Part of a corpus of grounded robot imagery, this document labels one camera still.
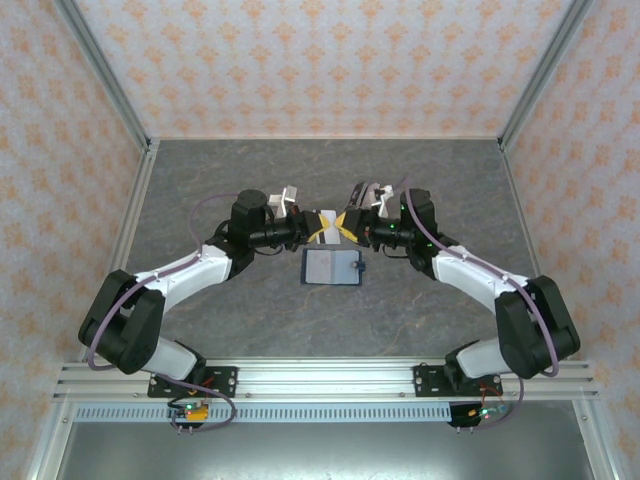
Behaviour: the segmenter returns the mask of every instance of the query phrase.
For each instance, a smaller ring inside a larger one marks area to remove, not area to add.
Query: purple cable
[[[163,380],[166,380],[167,382],[171,382],[175,385],[178,385],[179,387],[190,388],[193,390],[200,390],[201,392],[208,393],[209,395],[214,395],[218,398],[223,399],[231,407],[231,415],[229,415],[229,417],[226,420],[223,420],[222,422],[214,423],[212,425],[207,425],[206,427],[202,426],[196,429],[190,429],[191,433],[207,432],[209,430],[215,430],[217,428],[226,427],[233,421],[234,418],[236,418],[236,415],[238,414],[238,409],[236,408],[236,405],[224,393],[216,392],[215,390],[212,390],[210,388],[202,387],[200,385],[195,385],[193,383],[187,383],[181,380],[175,380],[171,377],[168,377],[167,375],[158,375],[158,377],[162,378]],[[177,412],[174,411],[173,415],[171,416],[171,426],[174,429],[176,429],[178,433],[180,433],[182,431],[182,427],[176,422],[176,415],[177,415]]]
[[[198,252],[192,258],[190,258],[189,260],[187,260],[185,263],[181,265],[176,265],[173,268],[170,268],[163,272],[159,272],[156,275],[152,275],[150,277],[145,278],[144,280],[139,281],[133,287],[127,290],[125,294],[122,295],[122,297],[120,297],[116,301],[116,303],[113,304],[109,312],[107,312],[107,315],[104,317],[104,320],[102,320],[102,323],[98,327],[98,331],[96,332],[95,336],[93,337],[93,341],[91,342],[91,347],[89,347],[89,352],[87,353],[87,363],[89,364],[89,368],[91,368],[91,370],[111,370],[115,368],[113,365],[103,365],[103,366],[96,365],[95,355],[96,355],[96,350],[98,348],[98,345],[100,344],[100,340],[102,339],[102,335],[104,334],[105,330],[109,326],[109,323],[111,323],[111,320],[113,320],[113,317],[115,316],[115,314],[120,311],[120,308],[122,307],[122,305],[124,305],[125,302],[129,300],[129,298],[131,298],[134,293],[136,293],[138,290],[140,290],[142,287],[144,287],[148,283],[151,283],[153,280],[160,279],[160,278],[166,277],[167,275],[180,272],[181,270],[184,270],[185,268],[189,268],[191,265],[194,265],[195,263],[198,262],[198,260],[200,260],[200,257],[202,256],[202,240],[200,240],[200,236],[197,234],[197,232],[193,228],[193,217],[195,213],[200,209],[200,207],[205,203],[211,200],[215,200],[217,198],[237,197],[237,196],[238,196],[237,193],[218,193],[216,195],[211,195],[207,198],[200,200],[198,204],[195,207],[193,207],[193,210],[191,210],[191,213],[189,214],[189,221],[187,226],[189,228],[189,233],[191,234],[191,236],[196,242],[196,245],[198,247]]]
[[[491,273],[496,278],[505,280],[509,285],[511,285],[518,291],[520,296],[522,296],[527,306],[533,313],[533,316],[535,317],[536,322],[540,326],[540,331],[542,332],[544,341],[547,345],[547,348],[549,349],[549,356],[551,357],[551,372],[542,372],[542,374],[547,377],[555,377],[558,374],[558,371],[560,369],[560,366],[558,365],[558,354],[556,352],[555,347],[553,346],[553,340],[551,339],[549,328],[544,323],[542,314],[540,313],[540,310],[538,310],[538,307],[536,306],[536,304],[533,302],[531,295],[529,295],[529,293],[518,282],[513,280],[509,275],[502,273],[500,270],[495,268],[490,263],[487,263],[484,260],[480,260],[479,258],[475,258],[470,255],[465,258],[465,256],[462,255],[461,253],[458,253],[455,250],[451,250],[450,248],[447,248],[442,243],[440,243],[437,238],[435,238],[433,235],[431,235],[431,233],[429,233],[429,231],[425,228],[425,226],[422,224],[422,222],[418,218],[418,215],[416,214],[416,211],[413,208],[411,192],[408,186],[405,186],[405,193],[407,194],[407,206],[409,207],[409,213],[411,214],[411,218],[413,218],[414,223],[418,226],[420,231],[429,239],[429,241],[431,241],[440,250],[445,251],[449,255],[456,257],[462,261],[466,261],[466,262],[470,262],[475,265],[478,265],[480,268]]]
[[[159,272],[156,275],[151,275],[150,277],[147,277],[144,280],[140,280],[133,287],[131,287],[129,290],[127,290],[124,293],[124,295],[122,295],[122,297],[120,297],[116,301],[116,303],[113,304],[113,306],[111,307],[111,309],[109,310],[107,315],[102,320],[102,323],[100,324],[100,327],[98,327],[98,331],[96,332],[95,336],[93,337],[93,341],[91,342],[91,347],[89,347],[89,352],[87,353],[87,363],[89,364],[89,368],[91,368],[92,370],[111,370],[112,368],[115,368],[113,365],[103,365],[103,366],[96,365],[96,363],[95,363],[96,349],[98,348],[98,344],[100,343],[100,339],[102,338],[102,335],[104,334],[105,330],[109,326],[109,323],[111,323],[111,320],[113,320],[113,317],[115,316],[115,314],[120,311],[120,308],[122,307],[122,305],[124,305],[124,303],[129,298],[131,298],[138,290],[140,290],[142,287],[144,287],[148,283],[151,283],[153,280],[160,279],[160,278],[166,277],[167,275],[171,275],[171,274],[180,272],[180,271],[184,270],[185,268],[189,268],[191,265],[194,265],[195,263],[197,263],[200,260],[200,257],[202,256],[202,244],[203,243],[202,243],[202,240],[200,239],[200,237],[198,236],[197,232],[193,228],[193,217],[195,216],[196,212],[200,209],[200,207],[202,207],[202,205],[204,205],[205,203],[207,203],[207,202],[209,202],[211,200],[215,200],[215,199],[218,199],[218,198],[224,198],[224,197],[237,197],[237,196],[238,196],[237,193],[219,193],[219,194],[211,195],[211,196],[209,196],[207,198],[204,198],[204,199],[200,200],[200,202],[198,202],[198,204],[195,207],[193,207],[193,210],[191,210],[191,213],[189,214],[189,221],[188,221],[188,225],[187,226],[189,228],[189,233],[191,234],[191,236],[195,240],[196,245],[198,246],[197,253],[192,258],[190,258],[189,260],[187,260],[185,263],[183,263],[181,265],[176,265],[173,268],[170,268],[168,270],[164,270],[163,272]],[[168,377],[168,376],[164,376],[164,375],[159,375],[159,376],[161,378],[164,378],[165,380],[167,380],[169,382],[175,383],[176,385],[187,386],[189,388],[193,388],[193,389],[196,389],[196,390],[204,391],[206,393],[209,393],[210,395],[214,395],[216,397],[222,398],[227,403],[229,403],[229,405],[231,405],[231,409],[232,409],[231,410],[231,416],[227,420],[225,420],[224,422],[216,424],[215,426],[213,426],[213,428],[218,428],[218,427],[222,427],[224,425],[227,425],[236,416],[236,407],[235,407],[235,405],[233,404],[233,402],[227,396],[221,394],[220,392],[216,392],[214,390],[206,389],[206,388],[200,387],[198,385],[191,385],[191,384],[188,384],[188,383],[185,383],[185,382],[181,382],[179,380],[176,380],[176,379]]]

